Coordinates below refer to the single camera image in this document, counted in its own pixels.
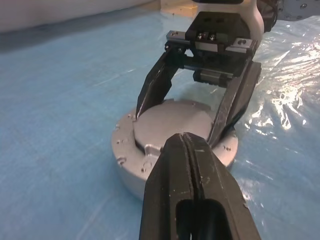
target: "table surface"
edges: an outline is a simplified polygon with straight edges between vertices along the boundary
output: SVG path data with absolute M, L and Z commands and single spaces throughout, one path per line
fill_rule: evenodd
M 191 19 L 141 7 L 0 35 L 0 239 L 138 239 L 142 202 L 111 149 L 169 30 Z M 236 125 L 231 173 L 263 240 L 318 239 L 320 18 L 279 21 Z M 216 109 L 223 91 L 179 70 L 168 98 Z

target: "white wall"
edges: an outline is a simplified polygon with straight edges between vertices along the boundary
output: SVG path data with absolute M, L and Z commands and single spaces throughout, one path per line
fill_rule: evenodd
M 197 14 L 197 4 L 192 0 L 160 0 L 161 11 L 185 17 Z
M 129 8 L 152 0 L 0 0 L 0 32 Z

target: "transparent plastic wrap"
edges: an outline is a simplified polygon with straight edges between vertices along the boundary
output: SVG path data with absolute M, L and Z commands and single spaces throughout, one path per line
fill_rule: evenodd
M 320 18 L 278 21 L 254 60 L 261 77 L 235 126 L 231 173 L 263 240 L 318 239 L 320 221 Z M 190 79 L 187 71 L 177 85 Z M 217 109 L 224 90 L 191 83 L 182 98 Z

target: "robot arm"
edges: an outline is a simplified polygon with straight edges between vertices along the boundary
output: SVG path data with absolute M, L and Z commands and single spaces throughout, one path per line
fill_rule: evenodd
M 190 133 L 166 141 L 145 184 L 139 239 L 260 240 L 236 180 L 212 148 L 246 111 L 261 72 L 253 57 L 263 33 L 286 18 L 287 1 L 194 1 L 197 16 L 186 32 L 167 34 L 165 52 L 145 79 L 135 117 L 163 103 L 178 69 L 192 70 L 194 81 L 226 90 L 207 141 Z

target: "metal flange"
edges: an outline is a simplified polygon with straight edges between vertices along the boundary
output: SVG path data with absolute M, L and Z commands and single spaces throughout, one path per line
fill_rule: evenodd
M 166 140 L 176 133 L 184 132 L 207 140 L 215 113 L 208 105 L 173 99 L 148 109 L 138 120 L 135 112 L 134 108 L 118 121 L 111 142 L 124 184 L 142 200 L 146 180 Z M 237 149 L 238 138 L 233 129 L 212 151 L 228 167 L 234 161 Z

